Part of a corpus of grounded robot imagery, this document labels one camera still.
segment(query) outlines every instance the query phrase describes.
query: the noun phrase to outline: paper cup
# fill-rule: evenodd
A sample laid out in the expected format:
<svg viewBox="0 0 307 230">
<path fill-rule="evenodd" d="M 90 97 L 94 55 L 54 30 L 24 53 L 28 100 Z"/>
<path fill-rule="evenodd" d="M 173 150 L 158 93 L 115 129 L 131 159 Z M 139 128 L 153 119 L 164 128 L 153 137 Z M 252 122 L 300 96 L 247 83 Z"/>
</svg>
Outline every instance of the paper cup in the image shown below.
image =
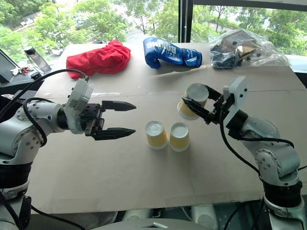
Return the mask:
<svg viewBox="0 0 307 230">
<path fill-rule="evenodd" d="M 201 84 L 191 84 L 186 92 L 183 94 L 184 97 L 191 98 L 198 102 L 202 107 L 206 105 L 207 99 L 209 97 L 209 91 L 205 85 Z M 177 110 L 184 119 L 186 120 L 196 120 L 199 118 L 198 115 L 193 113 L 182 99 L 180 99 Z"/>
<path fill-rule="evenodd" d="M 169 135 L 169 146 L 176 152 L 182 152 L 189 147 L 189 127 L 184 123 L 174 123 Z"/>
<path fill-rule="evenodd" d="M 147 144 L 154 150 L 163 149 L 167 145 L 167 133 L 159 121 L 150 121 L 146 125 Z"/>
</svg>

